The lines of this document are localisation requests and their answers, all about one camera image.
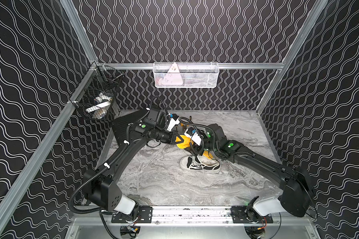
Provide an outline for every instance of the black wavy patterned wall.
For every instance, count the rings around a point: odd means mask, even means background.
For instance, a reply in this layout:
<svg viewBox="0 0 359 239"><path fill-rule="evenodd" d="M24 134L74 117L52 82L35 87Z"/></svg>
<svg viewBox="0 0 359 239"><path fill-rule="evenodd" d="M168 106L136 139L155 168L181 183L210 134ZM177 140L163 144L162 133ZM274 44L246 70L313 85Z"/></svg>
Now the black wavy patterned wall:
<svg viewBox="0 0 359 239"><path fill-rule="evenodd" d="M313 179L321 238L359 238L359 0L328 2L262 118Z"/></svg>
<svg viewBox="0 0 359 239"><path fill-rule="evenodd" d="M121 109L142 109L158 95L168 109L255 110L275 72L221 70L215 88L156 88L152 71L132 70L127 71L116 101Z"/></svg>
<svg viewBox="0 0 359 239"><path fill-rule="evenodd" d="M100 62L281 62L314 0L74 0Z"/></svg>
<svg viewBox="0 0 359 239"><path fill-rule="evenodd" d="M73 113L1 238L65 237L72 219L68 199L86 170L96 167L110 127L111 122L85 121Z"/></svg>
<svg viewBox="0 0 359 239"><path fill-rule="evenodd" d="M88 67L58 0L0 1L0 202Z"/></svg>

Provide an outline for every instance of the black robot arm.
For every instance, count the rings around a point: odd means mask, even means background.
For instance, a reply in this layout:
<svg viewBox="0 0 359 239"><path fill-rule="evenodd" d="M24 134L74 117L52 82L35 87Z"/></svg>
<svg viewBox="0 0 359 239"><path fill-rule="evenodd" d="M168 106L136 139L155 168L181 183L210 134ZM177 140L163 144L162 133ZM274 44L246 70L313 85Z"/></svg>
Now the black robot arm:
<svg viewBox="0 0 359 239"><path fill-rule="evenodd" d="M114 120L112 129L120 147L98 170L102 170L104 167L108 169L83 188L86 199L109 212L117 207L117 199L122 196L122 192L117 186L121 174L142 147L153 139L167 144L183 142L177 131L169 132L165 130L165 126L167 126L166 117L158 109L150 109L146 118L141 122L135 122L130 125L129 142L123 141L126 127L147 112L147 110L140 110ZM311 204L310 198L314 195L313 187L305 170L300 168L292 169L278 164L251 151L240 142L227 140L222 128L217 124L204 126L205 131L202 132L200 131L201 127L202 125L197 125L197 131L203 137L204 148L214 148L219 152L218 155L224 155L222 160L229 160L248 167L269 179L283 190L277 200L284 210L295 216L304 216L308 206ZM124 144L128 144L125 152L112 165L109 165L109 162L118 156ZM88 170L84 175L84 180L91 179L96 172L95 170ZM263 204L263 202L258 200L260 198L256 201L253 200L252 203L258 204L258 213L264 216L263 211L259 210L259 206L261 206L259 204Z"/></svg>

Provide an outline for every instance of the white sole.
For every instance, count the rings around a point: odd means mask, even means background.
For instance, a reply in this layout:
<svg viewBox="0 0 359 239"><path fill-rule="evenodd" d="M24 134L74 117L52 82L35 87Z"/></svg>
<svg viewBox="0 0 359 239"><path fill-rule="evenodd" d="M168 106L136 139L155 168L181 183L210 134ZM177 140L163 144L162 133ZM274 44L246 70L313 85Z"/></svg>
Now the white sole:
<svg viewBox="0 0 359 239"><path fill-rule="evenodd" d="M214 174L217 174L221 171L221 166L219 166L219 169L217 170L195 170L195 169L189 169L187 167L187 158L189 158L191 156L186 156L186 157L183 157L181 160L180 160L180 164L179 164L179 167L183 170L187 170L187 171L193 171L193 172L207 172L207 173L214 173Z"/></svg>

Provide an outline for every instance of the metal base plate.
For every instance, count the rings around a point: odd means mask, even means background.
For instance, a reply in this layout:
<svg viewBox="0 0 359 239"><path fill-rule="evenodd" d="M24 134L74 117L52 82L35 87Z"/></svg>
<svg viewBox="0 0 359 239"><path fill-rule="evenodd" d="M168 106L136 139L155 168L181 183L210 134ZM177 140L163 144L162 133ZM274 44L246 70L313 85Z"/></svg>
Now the metal base plate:
<svg viewBox="0 0 359 239"><path fill-rule="evenodd" d="M140 219L137 223L151 223L152 222L152 212L153 208L149 206L139 206L138 207L138 216ZM127 218L128 216L123 213L113 214L112 216L112 223L131 223Z"/></svg>
<svg viewBox="0 0 359 239"><path fill-rule="evenodd" d="M246 210L246 206L232 206L231 207L231 217L233 218L233 223L251 223L249 220L246 219L247 214L244 212ZM273 223L271 214L264 216L262 218L262 222L265 224Z"/></svg>

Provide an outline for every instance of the white item in basket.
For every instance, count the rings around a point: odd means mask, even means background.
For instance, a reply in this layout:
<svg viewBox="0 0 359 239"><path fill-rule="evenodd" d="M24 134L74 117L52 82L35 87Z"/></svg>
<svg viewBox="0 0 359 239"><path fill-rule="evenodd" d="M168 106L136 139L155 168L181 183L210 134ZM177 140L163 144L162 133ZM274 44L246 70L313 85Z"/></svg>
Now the white item in basket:
<svg viewBox="0 0 359 239"><path fill-rule="evenodd" d="M160 84L163 85L183 85L182 76L180 74L180 70L178 69L177 63L173 63L167 74L160 79Z"/></svg>
<svg viewBox="0 0 359 239"><path fill-rule="evenodd" d="M104 95L100 92L99 96L95 98L96 102L103 102L103 100L112 101L112 97Z"/></svg>
<svg viewBox="0 0 359 239"><path fill-rule="evenodd" d="M86 112L89 113L89 112L95 111L95 110L97 110L97 109L99 109L99 108L104 108L104 107L106 107L106 106L110 106L110 101L106 101L106 102L97 104L97 105L92 106L92 107L90 107L90 108L87 108L87 109L85 109L85 110L86 110Z"/></svg>

